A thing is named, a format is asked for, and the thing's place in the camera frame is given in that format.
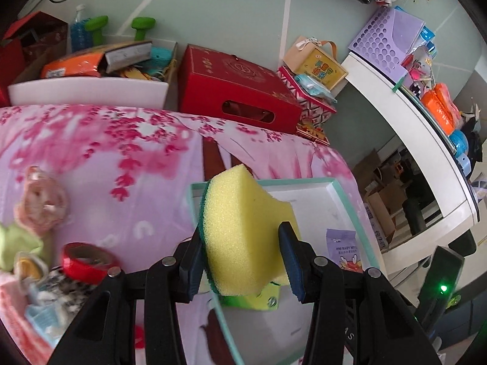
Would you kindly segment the blue face mask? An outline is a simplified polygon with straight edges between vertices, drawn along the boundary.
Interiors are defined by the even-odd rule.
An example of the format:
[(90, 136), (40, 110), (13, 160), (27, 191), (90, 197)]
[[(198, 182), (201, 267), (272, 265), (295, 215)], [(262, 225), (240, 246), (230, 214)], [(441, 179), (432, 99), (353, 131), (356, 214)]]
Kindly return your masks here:
[(70, 310), (73, 298), (63, 293), (39, 291), (35, 286), (30, 287), (28, 298), (27, 321), (51, 347), (56, 346), (73, 320)]

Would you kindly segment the leopard print scrunchie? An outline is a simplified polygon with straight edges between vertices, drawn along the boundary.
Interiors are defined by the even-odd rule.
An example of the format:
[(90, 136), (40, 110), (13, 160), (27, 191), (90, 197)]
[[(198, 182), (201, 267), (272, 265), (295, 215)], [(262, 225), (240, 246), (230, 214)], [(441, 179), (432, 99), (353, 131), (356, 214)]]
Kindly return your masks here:
[(67, 307), (81, 306), (95, 288), (96, 285), (71, 279), (58, 266), (53, 268), (38, 286), (35, 299), (42, 304), (60, 301)]

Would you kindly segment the purple baby wipes pack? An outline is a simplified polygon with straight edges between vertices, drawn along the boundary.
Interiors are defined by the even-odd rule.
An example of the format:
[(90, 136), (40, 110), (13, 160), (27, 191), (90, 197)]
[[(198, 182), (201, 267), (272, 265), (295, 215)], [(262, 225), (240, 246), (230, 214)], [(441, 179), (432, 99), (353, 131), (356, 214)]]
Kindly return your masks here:
[(326, 240), (329, 259), (343, 270), (363, 272), (355, 231), (328, 229)]

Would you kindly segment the red tape roll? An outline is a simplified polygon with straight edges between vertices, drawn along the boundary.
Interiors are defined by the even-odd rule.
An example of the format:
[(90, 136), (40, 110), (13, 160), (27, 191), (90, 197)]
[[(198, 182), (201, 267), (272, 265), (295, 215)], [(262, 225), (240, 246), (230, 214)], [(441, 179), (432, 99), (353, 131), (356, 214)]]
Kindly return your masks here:
[(84, 284), (99, 285), (110, 268), (119, 266), (116, 256), (95, 245), (72, 242), (62, 249), (62, 271), (68, 278)]

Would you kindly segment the green tissue pack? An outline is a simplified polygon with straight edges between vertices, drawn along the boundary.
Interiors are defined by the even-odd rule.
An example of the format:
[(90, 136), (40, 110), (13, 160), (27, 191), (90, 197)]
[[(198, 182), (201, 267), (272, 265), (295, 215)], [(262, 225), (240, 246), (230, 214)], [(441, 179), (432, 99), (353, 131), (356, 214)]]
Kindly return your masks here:
[(270, 283), (257, 295), (219, 297), (219, 302), (224, 307), (237, 307), (253, 311), (275, 311), (279, 306), (280, 293), (281, 286)]

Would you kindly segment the green microfiber cloth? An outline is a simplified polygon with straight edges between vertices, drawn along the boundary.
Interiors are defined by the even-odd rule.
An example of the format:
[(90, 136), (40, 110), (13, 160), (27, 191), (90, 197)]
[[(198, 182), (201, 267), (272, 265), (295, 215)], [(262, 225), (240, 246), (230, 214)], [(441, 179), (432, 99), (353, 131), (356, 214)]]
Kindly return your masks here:
[(12, 272), (16, 254), (26, 252), (40, 257), (47, 265), (51, 265), (52, 241), (51, 236), (38, 237), (15, 222), (5, 226), (0, 231), (1, 270)]

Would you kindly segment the yellow green sponge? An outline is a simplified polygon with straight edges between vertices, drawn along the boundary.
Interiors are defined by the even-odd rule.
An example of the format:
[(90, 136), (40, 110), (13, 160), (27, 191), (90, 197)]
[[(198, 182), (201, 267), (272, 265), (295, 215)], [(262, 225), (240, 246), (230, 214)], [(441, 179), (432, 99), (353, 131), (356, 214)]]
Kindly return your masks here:
[(207, 183), (198, 228), (206, 273), (219, 295), (257, 295), (270, 283), (288, 285), (278, 238), (282, 222), (300, 236), (291, 203), (272, 197), (245, 166)]

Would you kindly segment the pink lace scrunchie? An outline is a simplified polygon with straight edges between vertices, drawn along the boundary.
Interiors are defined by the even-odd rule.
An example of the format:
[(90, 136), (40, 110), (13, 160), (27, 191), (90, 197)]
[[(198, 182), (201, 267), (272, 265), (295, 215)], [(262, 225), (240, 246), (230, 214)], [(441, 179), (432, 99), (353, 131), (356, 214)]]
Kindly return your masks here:
[(21, 199), (14, 208), (16, 223), (44, 237), (64, 221), (67, 211), (68, 197), (61, 184), (38, 166), (28, 167)]

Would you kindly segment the pink white fluffy towel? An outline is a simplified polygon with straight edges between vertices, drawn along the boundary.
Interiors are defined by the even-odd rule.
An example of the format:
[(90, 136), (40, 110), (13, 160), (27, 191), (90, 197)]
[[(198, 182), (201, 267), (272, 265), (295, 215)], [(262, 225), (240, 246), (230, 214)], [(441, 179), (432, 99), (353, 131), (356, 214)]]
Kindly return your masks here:
[(1, 322), (13, 341), (15, 353), (28, 364), (47, 364), (53, 349), (38, 335), (25, 317), (27, 299), (15, 277), (1, 271)]

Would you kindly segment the white curved desk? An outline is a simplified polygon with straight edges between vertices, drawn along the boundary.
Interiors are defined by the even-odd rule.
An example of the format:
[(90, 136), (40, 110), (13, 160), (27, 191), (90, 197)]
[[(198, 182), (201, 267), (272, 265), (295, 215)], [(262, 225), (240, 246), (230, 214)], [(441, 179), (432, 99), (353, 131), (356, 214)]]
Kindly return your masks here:
[(398, 272), (447, 245), (480, 221), (476, 196), (454, 158), (452, 145), (428, 120), (426, 111), (410, 101), (371, 64), (351, 52), (342, 62), (347, 81), (394, 130), (417, 162), (443, 216), (430, 228), (385, 251), (385, 269)]

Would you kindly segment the cardboard milk carton box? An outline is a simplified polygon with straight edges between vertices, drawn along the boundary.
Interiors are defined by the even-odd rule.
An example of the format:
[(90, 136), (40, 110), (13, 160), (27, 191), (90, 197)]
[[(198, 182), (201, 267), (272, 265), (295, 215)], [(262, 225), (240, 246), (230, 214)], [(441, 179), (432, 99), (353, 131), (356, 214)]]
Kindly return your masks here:
[(365, 206), (371, 212), (371, 221), (376, 226), (377, 241), (382, 251), (391, 248), (393, 241), (408, 225), (403, 210), (406, 200), (405, 190), (396, 184), (365, 197)]

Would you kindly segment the teal white shallow box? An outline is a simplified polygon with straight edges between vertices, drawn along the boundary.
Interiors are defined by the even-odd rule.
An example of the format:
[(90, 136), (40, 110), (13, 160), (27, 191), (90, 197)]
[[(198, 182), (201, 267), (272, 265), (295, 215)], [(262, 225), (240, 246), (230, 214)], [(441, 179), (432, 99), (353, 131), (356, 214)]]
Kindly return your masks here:
[[(329, 230), (354, 231), (363, 268), (382, 267), (377, 242), (371, 239), (348, 195), (334, 178), (260, 180), (277, 200), (288, 202), (297, 220), (296, 238), (308, 243), (316, 259), (330, 255)], [(310, 287), (309, 265), (301, 265), (288, 241), (277, 242), (284, 251), (286, 284), (278, 295), (261, 293), (266, 309), (223, 307), (223, 298), (211, 302), (231, 357), (236, 364), (297, 364), (303, 358), (319, 288)]]

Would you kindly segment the cartoon printed bed sheet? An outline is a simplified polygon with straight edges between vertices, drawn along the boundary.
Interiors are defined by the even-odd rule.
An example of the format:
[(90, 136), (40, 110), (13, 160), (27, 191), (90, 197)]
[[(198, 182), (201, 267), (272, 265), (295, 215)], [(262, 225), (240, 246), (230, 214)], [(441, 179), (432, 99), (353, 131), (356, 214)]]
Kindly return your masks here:
[(26, 170), (38, 166), (68, 197), (64, 221), (48, 233), (51, 265), (65, 244), (87, 242), (129, 271), (145, 269), (192, 233), (190, 186), (239, 163), (259, 179), (335, 178), (376, 239), (334, 149), (230, 120), (113, 106), (2, 109), (1, 225), (16, 223)]

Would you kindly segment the orange snack packet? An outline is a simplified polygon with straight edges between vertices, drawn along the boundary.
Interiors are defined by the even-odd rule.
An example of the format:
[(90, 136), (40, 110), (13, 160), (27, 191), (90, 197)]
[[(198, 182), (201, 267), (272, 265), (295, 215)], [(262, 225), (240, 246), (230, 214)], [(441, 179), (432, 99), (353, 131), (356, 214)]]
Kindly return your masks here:
[(459, 127), (461, 114), (446, 84), (437, 83), (433, 89), (424, 93), (421, 102), (447, 136)]

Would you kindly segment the red white patterned box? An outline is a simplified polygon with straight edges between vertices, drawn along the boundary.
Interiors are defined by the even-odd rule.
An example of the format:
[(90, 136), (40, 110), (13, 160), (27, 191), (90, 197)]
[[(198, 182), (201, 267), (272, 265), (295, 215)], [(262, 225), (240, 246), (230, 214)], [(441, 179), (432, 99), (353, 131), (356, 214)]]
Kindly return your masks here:
[(296, 134), (312, 142), (329, 146), (330, 142), (324, 132), (324, 123), (337, 112), (330, 104), (334, 98), (310, 95), (300, 86), (295, 75), (285, 65), (279, 67), (276, 74), (302, 107)]

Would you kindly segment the blue wipes packet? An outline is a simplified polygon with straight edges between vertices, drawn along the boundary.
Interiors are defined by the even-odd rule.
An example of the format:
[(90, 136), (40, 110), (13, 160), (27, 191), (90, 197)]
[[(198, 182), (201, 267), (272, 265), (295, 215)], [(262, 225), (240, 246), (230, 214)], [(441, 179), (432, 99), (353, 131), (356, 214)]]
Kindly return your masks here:
[(338, 103), (331, 91), (313, 77), (307, 74), (297, 74), (294, 76), (294, 79), (300, 89), (302, 89), (309, 96), (316, 99), (326, 100), (328, 103)]

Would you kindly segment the purple perforated basket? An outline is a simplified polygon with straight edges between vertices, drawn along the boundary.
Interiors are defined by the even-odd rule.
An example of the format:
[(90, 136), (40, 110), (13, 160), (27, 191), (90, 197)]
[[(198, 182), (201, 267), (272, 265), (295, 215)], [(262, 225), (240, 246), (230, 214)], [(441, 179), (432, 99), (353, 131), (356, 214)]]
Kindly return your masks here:
[(424, 25), (422, 19), (402, 8), (378, 8), (348, 49), (397, 83), (407, 73), (402, 62)]

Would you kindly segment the yellow gift carry box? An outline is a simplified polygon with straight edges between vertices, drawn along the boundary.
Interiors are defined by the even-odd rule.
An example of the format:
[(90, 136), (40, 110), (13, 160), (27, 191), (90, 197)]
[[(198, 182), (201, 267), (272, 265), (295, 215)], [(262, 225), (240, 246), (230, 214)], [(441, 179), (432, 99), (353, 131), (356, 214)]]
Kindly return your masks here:
[(338, 62), (336, 44), (330, 40), (300, 36), (282, 61), (292, 73), (308, 75), (330, 91), (348, 75), (348, 71)]

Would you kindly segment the white storage box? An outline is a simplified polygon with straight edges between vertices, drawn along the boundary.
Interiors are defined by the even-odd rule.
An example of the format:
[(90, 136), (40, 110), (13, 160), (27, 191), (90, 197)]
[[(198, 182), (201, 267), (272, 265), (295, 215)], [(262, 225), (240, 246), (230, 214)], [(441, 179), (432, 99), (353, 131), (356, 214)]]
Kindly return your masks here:
[(176, 66), (173, 60), (165, 82), (94, 77), (36, 79), (12, 84), (7, 94), (13, 106), (82, 104), (161, 110), (166, 100), (176, 95)]

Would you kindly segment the orange cardboard box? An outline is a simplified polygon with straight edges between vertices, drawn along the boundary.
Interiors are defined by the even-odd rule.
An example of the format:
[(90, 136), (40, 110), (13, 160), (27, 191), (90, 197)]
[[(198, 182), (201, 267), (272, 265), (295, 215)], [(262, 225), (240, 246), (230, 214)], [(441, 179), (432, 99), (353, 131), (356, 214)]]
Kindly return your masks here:
[(94, 77), (100, 78), (107, 69), (106, 52), (110, 45), (100, 45), (59, 58), (45, 64), (40, 78)]

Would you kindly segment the large red gift box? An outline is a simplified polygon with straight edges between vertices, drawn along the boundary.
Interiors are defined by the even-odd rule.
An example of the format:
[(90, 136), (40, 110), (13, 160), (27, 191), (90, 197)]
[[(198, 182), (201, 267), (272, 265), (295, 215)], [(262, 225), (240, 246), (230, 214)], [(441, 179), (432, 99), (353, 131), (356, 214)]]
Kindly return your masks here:
[(177, 70), (182, 113), (233, 120), (295, 134), (302, 107), (272, 70), (189, 44)]

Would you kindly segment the teal toy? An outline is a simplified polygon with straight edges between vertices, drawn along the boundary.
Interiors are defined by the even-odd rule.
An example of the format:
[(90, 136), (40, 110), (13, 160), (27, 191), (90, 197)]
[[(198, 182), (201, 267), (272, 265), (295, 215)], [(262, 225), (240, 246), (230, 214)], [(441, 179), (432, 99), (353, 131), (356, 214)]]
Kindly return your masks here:
[(172, 57), (173, 53), (171, 50), (153, 46), (150, 59), (145, 62), (147, 73), (151, 76), (162, 73), (168, 67), (168, 64), (171, 63)]

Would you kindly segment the dark red open box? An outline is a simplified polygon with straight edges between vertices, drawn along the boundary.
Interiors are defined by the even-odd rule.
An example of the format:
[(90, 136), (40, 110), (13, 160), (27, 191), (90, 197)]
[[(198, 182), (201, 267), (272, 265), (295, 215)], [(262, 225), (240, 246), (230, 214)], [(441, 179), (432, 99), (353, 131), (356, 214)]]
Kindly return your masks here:
[(10, 25), (1, 39), (1, 107), (10, 106), (8, 87), (40, 78), (45, 64), (66, 54), (68, 24), (33, 12)]

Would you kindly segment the blue water bottle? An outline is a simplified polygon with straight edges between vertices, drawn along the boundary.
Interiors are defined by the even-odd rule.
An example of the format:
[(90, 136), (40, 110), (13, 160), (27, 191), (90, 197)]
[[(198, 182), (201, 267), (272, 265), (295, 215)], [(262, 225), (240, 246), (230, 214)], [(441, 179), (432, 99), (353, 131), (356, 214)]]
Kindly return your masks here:
[(69, 27), (71, 51), (73, 53), (93, 46), (93, 38), (85, 29), (85, 25), (88, 22), (88, 19), (84, 16), (85, 8), (84, 4), (76, 6), (76, 15)]

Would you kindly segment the green dumbbell left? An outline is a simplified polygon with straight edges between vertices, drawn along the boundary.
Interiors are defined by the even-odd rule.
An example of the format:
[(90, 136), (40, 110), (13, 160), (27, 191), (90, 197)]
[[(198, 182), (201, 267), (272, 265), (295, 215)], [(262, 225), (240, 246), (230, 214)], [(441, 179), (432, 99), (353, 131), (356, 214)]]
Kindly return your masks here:
[(103, 28), (108, 24), (108, 16), (96, 16), (86, 21), (84, 25), (85, 31), (87, 31), (92, 37), (93, 46), (102, 45), (103, 39)]

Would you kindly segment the green dumbbell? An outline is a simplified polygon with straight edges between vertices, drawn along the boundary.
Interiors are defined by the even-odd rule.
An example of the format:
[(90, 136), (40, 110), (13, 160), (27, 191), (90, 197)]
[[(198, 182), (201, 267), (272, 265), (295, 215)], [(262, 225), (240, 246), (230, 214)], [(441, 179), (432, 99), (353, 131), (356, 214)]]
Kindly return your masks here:
[(92, 37), (93, 46), (102, 45), (103, 39), (103, 28), (108, 24), (108, 16), (96, 16), (86, 21), (84, 25), (85, 31), (87, 31)]
[(135, 41), (142, 41), (145, 39), (146, 33), (152, 30), (156, 25), (156, 20), (153, 17), (138, 16), (131, 22), (131, 28), (135, 30)]

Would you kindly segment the green dumbbell right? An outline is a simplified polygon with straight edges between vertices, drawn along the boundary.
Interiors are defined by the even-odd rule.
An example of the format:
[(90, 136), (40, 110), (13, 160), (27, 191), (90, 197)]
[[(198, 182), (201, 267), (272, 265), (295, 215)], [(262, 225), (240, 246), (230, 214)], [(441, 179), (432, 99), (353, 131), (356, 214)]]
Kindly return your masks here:
[(156, 25), (156, 20), (153, 17), (138, 16), (131, 22), (131, 28), (135, 30), (135, 41), (142, 41), (145, 39), (146, 33), (152, 30)]

